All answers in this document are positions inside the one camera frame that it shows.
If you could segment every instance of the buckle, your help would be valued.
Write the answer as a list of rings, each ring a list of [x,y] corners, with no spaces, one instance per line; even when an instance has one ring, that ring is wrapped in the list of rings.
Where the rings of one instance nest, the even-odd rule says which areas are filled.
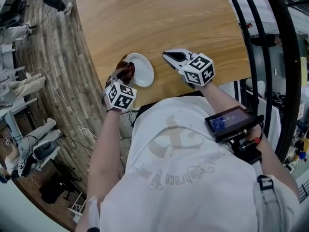
[[[261,191],[274,189],[274,182],[268,176],[261,174],[260,176],[258,176],[257,182],[260,184]]]

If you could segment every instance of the wooden floor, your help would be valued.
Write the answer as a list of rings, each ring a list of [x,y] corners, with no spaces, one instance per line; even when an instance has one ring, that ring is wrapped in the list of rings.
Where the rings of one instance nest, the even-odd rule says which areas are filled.
[[[64,3],[75,0],[63,0]],[[29,7],[25,13],[25,22],[30,20],[32,25],[39,24],[47,15],[49,7],[41,0],[28,0]],[[57,127],[63,134],[79,141],[89,148],[93,148],[96,142],[87,130],[83,134],[79,126],[89,128],[96,136],[99,135],[106,111],[100,106],[100,94],[102,87],[98,80],[96,71],[91,61],[87,45],[82,32],[77,8],[74,7],[69,17],[58,13],[56,9],[51,9],[47,19],[34,30],[33,35],[16,43],[16,54],[22,66],[31,73],[38,67],[43,67],[51,82],[46,77],[45,87],[31,97],[37,97],[38,101],[29,106],[31,117],[36,127],[43,125],[47,118],[51,117],[57,122]],[[36,70],[34,74],[42,73],[42,69]],[[79,117],[82,124],[74,114],[65,106],[57,96],[52,85],[56,88],[66,104]],[[128,118],[122,115],[120,139],[130,137],[132,128],[129,126]],[[57,162],[62,162],[69,167],[75,168],[75,174],[82,179],[77,182],[78,188],[86,194],[87,169],[91,151],[78,145],[73,149],[68,138],[58,139],[61,146]],[[122,159],[126,163],[130,139],[121,140]],[[48,172],[53,171],[53,167],[48,164],[45,167]],[[122,164],[119,163],[120,175],[123,174]],[[54,216],[60,222],[66,224],[70,230],[74,229],[74,224],[62,213],[68,214],[68,210],[59,211],[58,208],[69,206],[68,204],[55,204],[54,206],[43,205],[38,188],[42,184],[42,179],[47,179],[42,173],[32,174],[27,179],[19,181],[32,198],[34,198],[46,213]]]

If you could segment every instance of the sneaker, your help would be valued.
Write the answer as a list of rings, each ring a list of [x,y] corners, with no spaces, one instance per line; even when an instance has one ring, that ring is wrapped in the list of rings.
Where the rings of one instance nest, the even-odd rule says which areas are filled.
[[[32,24],[30,21],[26,22],[26,29],[29,34],[32,34]]]
[[[54,126],[56,125],[56,121],[54,121],[52,118],[48,118],[48,119],[47,119],[47,123],[48,123],[48,122],[53,123]]]
[[[69,16],[72,12],[73,3],[69,2],[65,10],[63,11],[64,15]]]

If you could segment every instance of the desk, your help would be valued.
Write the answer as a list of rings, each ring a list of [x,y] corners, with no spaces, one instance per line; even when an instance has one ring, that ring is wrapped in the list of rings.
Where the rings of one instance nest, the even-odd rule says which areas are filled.
[[[228,0],[76,0],[88,49],[101,85],[125,54],[146,56],[154,83],[138,90],[134,106],[192,92],[162,58],[186,48],[214,60],[214,83],[249,77],[243,37]]]

